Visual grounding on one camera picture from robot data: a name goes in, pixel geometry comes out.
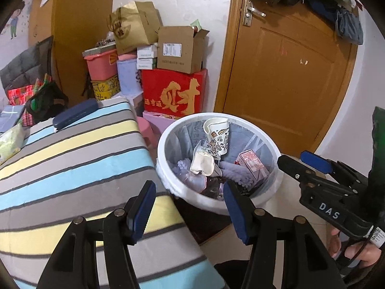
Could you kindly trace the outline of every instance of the paper cup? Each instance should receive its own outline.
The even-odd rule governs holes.
[[[210,149],[213,153],[227,153],[229,143],[229,120],[227,118],[210,118],[203,124]]]

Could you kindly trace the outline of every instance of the finger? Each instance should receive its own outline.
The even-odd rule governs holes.
[[[331,234],[332,236],[335,236],[335,235],[337,235],[339,232],[340,232],[339,229],[333,227],[332,230],[330,231],[330,234]]]
[[[351,245],[345,250],[345,256],[352,259],[356,253],[362,248],[363,242]],[[373,243],[368,243],[365,248],[358,255],[357,259],[361,260],[360,267],[368,267],[375,264],[381,256],[381,250]]]
[[[331,257],[335,257],[338,251],[341,250],[341,240],[338,236],[332,236],[330,239],[328,252]]]

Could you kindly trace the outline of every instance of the striped bed sheet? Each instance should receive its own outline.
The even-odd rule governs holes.
[[[24,148],[0,169],[0,259],[21,289],[34,289],[72,219],[103,218],[137,195],[146,180],[157,197],[143,239],[129,246],[141,289],[222,289],[160,182],[125,98],[54,132],[52,120],[27,132]],[[102,289],[109,288],[97,242]]]

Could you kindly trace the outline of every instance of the gray cushion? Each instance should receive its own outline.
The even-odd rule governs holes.
[[[53,37],[49,37],[28,48],[15,57],[0,71],[0,78],[5,93],[8,90],[33,85],[36,78],[44,79],[44,74],[51,74],[51,48]]]

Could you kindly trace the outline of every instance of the cartoon boy wall decal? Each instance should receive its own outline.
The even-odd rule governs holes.
[[[24,1],[21,1],[20,4],[17,6],[16,10],[11,15],[11,39],[13,39],[13,37],[16,37],[17,22],[19,21],[19,15],[22,12],[24,6],[26,6],[26,3]]]

